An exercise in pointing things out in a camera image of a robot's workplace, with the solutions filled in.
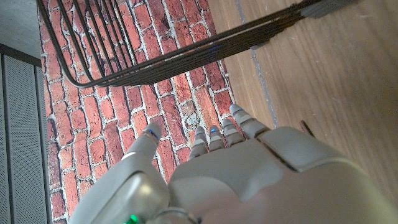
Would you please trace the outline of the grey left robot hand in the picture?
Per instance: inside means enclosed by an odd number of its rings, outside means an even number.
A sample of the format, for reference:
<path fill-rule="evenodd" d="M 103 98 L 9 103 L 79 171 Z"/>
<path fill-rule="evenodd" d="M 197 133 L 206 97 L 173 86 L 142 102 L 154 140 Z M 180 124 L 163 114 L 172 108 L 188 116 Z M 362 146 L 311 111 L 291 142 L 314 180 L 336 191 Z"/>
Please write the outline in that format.
<path fill-rule="evenodd" d="M 396 223 L 397 208 L 354 162 L 290 127 L 269 129 L 238 105 L 198 127 L 165 181 L 151 123 L 87 191 L 71 223 Z"/>

